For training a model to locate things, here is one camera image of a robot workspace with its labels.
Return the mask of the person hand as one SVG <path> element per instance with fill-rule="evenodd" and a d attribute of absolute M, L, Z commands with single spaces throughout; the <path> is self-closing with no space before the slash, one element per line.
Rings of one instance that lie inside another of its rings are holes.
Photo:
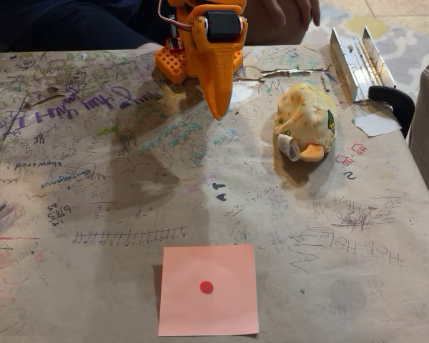
<path fill-rule="evenodd" d="M 320 2 L 313 0 L 264 0 L 261 1 L 270 18 L 283 28 L 292 14 L 297 14 L 300 23 L 308 28 L 311 22 L 320 25 Z"/>

